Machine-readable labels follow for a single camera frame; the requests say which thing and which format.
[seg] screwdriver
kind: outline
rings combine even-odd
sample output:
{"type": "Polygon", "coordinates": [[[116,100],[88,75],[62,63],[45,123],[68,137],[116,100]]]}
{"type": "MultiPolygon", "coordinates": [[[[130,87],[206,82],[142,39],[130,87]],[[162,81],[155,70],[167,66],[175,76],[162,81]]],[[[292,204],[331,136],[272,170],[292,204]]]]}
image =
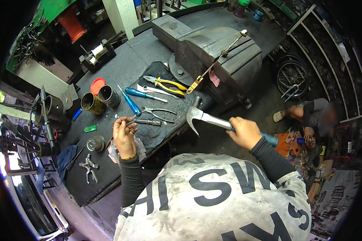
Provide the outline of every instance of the screwdriver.
{"type": "Polygon", "coordinates": [[[132,95],[135,95],[135,96],[141,96],[141,97],[150,98],[150,99],[158,99],[158,100],[163,101],[163,102],[168,102],[166,99],[161,99],[161,98],[155,97],[153,95],[143,93],[143,92],[139,91],[138,89],[133,89],[133,88],[130,88],[130,87],[127,87],[125,89],[125,92],[127,94],[132,94],[132,95]]]}
{"type": "Polygon", "coordinates": [[[125,97],[126,102],[129,104],[130,109],[132,109],[132,111],[134,112],[134,114],[136,114],[137,116],[141,115],[141,109],[132,101],[132,99],[130,99],[130,97],[128,97],[125,92],[122,91],[122,89],[119,87],[119,85],[117,84],[118,88],[121,90],[123,96],[125,97]]]}

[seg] pliers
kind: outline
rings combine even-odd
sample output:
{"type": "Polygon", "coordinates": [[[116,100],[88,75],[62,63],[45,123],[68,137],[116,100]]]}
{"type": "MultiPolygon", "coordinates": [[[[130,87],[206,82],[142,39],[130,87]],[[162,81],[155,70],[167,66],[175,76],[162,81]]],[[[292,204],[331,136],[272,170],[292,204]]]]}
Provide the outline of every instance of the pliers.
{"type": "Polygon", "coordinates": [[[152,111],[155,111],[155,110],[162,110],[162,111],[167,111],[169,113],[172,113],[172,114],[177,114],[176,112],[174,111],[171,111],[171,110],[168,110],[168,109],[153,109],[153,108],[148,108],[148,107],[142,107],[141,110],[145,113],[149,113],[149,114],[152,114],[154,115],[155,117],[157,117],[158,119],[161,119],[165,122],[169,122],[169,123],[174,123],[173,121],[169,121],[167,119],[164,119],[164,118],[161,118],[159,117],[158,115],[156,115],[155,113],[153,113],[152,111]]]}
{"type": "Polygon", "coordinates": [[[156,78],[156,77],[149,76],[149,75],[145,75],[144,79],[147,80],[148,82],[154,83],[155,87],[159,86],[159,88],[161,88],[162,90],[164,90],[170,94],[174,94],[179,97],[185,97],[184,92],[182,92],[181,90],[187,90],[187,88],[177,82],[174,82],[171,80],[164,80],[164,79],[161,79],[161,77],[156,78]],[[165,87],[162,83],[172,84],[172,85],[176,86],[177,88],[179,88],[180,90],[169,89],[168,87],[165,87]]]}
{"type": "Polygon", "coordinates": [[[79,163],[79,166],[84,167],[84,168],[87,169],[87,172],[86,172],[86,181],[87,181],[87,184],[90,184],[90,181],[88,180],[88,176],[90,175],[90,172],[91,172],[91,174],[93,175],[93,180],[95,180],[95,183],[98,183],[98,178],[97,178],[97,176],[95,175],[95,173],[94,173],[94,171],[92,170],[91,167],[99,168],[99,165],[98,165],[98,164],[94,164],[94,163],[90,160],[90,154],[87,154],[86,162],[85,162],[85,163],[79,163]]]}

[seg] hand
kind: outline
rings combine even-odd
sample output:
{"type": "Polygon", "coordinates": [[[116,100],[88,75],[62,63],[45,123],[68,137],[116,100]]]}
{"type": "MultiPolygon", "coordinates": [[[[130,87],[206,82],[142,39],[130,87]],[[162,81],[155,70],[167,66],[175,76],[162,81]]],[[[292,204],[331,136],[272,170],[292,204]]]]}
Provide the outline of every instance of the hand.
{"type": "Polygon", "coordinates": [[[314,147],[315,147],[315,145],[316,145],[315,137],[312,137],[312,138],[311,138],[311,142],[305,143],[304,145],[305,145],[306,148],[309,149],[309,150],[314,149],[314,147]]]}
{"type": "Polygon", "coordinates": [[[114,143],[122,159],[133,157],[137,153],[137,148],[134,143],[134,133],[138,130],[138,128],[135,128],[137,123],[132,123],[126,126],[126,124],[132,120],[132,117],[121,117],[114,123],[114,143]]]}
{"type": "Polygon", "coordinates": [[[256,122],[241,117],[231,117],[229,122],[236,132],[227,130],[227,133],[241,147],[251,150],[262,137],[256,122]]]}
{"type": "Polygon", "coordinates": [[[304,128],[304,142],[309,143],[310,137],[312,137],[313,134],[314,133],[312,132],[311,127],[304,128]]]}

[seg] vise anvil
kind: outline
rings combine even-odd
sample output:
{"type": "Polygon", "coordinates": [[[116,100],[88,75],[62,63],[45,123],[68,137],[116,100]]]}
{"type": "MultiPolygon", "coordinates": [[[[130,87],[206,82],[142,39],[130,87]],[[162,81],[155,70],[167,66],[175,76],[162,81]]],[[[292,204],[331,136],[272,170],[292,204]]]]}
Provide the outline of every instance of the vise anvil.
{"type": "Polygon", "coordinates": [[[220,57],[239,36],[229,27],[192,30],[177,19],[165,15],[152,21],[153,34],[174,51],[169,67],[174,77],[190,86],[215,61],[214,74],[220,79],[218,87],[208,79],[197,86],[206,90],[224,104],[242,97],[258,77],[262,65],[261,49],[249,36],[237,41],[227,56],[220,57]]]}

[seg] bolt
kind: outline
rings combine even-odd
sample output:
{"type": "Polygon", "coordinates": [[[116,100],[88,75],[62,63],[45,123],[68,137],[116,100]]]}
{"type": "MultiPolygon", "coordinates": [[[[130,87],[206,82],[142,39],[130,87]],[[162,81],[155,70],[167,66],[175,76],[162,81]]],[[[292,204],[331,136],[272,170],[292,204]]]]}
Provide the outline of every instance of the bolt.
{"type": "Polygon", "coordinates": [[[177,74],[181,76],[184,74],[184,71],[182,69],[179,69],[179,70],[177,70],[177,74]]]}

